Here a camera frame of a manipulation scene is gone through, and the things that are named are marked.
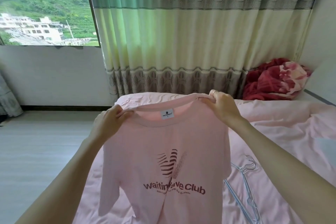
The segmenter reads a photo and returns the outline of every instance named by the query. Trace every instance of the hand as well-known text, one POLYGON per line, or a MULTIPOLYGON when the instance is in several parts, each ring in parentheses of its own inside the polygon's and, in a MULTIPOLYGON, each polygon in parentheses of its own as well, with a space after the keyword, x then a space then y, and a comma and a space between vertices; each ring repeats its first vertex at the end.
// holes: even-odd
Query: hand
POLYGON ((119 118, 117 115, 123 110, 120 105, 115 105, 99 114, 93 123, 93 128, 90 132, 89 138, 92 140, 99 140, 104 144, 111 138, 121 127, 123 122, 133 115, 133 112, 125 112, 119 118))
POLYGON ((211 90, 209 95, 216 99, 216 103, 212 103, 211 100, 207 98, 202 98, 202 102, 210 107, 217 118, 228 127, 233 129, 233 126, 239 121, 245 120, 240 115, 235 100, 229 94, 225 94, 217 90, 211 90))

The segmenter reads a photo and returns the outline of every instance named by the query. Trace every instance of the shirt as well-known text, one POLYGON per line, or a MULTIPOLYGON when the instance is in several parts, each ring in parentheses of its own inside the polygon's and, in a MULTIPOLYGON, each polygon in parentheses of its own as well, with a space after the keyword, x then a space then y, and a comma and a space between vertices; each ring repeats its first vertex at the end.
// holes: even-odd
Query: shirt
POLYGON ((135 213, 131 223, 221 223, 228 128, 199 97, 210 98, 191 94, 131 109, 103 146, 99 215, 112 208, 120 186, 135 213))

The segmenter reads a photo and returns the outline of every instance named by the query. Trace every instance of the green hillside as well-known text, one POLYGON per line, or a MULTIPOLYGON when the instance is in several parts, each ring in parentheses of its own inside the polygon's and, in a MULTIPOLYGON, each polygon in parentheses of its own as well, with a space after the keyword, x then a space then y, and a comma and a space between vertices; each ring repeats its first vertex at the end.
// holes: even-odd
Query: green hillside
MULTIPOLYGON (((0 13, 27 16, 37 21, 45 16, 71 26, 75 38, 96 37, 89 0, 0 0, 0 13)), ((64 30, 66 38, 70 32, 64 30)))

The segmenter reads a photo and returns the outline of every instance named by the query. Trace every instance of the forearm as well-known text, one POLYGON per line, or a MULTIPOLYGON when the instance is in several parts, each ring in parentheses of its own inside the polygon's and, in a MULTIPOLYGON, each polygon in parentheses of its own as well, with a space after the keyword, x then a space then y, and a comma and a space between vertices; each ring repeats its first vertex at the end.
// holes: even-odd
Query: forearm
POLYGON ((336 188, 268 139, 247 120, 233 130, 246 142, 281 196, 305 224, 336 220, 336 188))
POLYGON ((85 139, 69 163, 16 224, 71 224, 101 146, 95 140, 85 139))

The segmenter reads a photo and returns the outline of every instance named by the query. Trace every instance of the red floral blanket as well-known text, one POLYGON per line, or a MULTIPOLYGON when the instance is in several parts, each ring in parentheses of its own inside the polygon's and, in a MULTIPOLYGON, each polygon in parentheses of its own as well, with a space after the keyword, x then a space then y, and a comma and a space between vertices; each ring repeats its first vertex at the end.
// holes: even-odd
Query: red floral blanket
POLYGON ((303 89, 311 74, 294 61, 273 59, 247 74, 243 100, 291 100, 303 89))

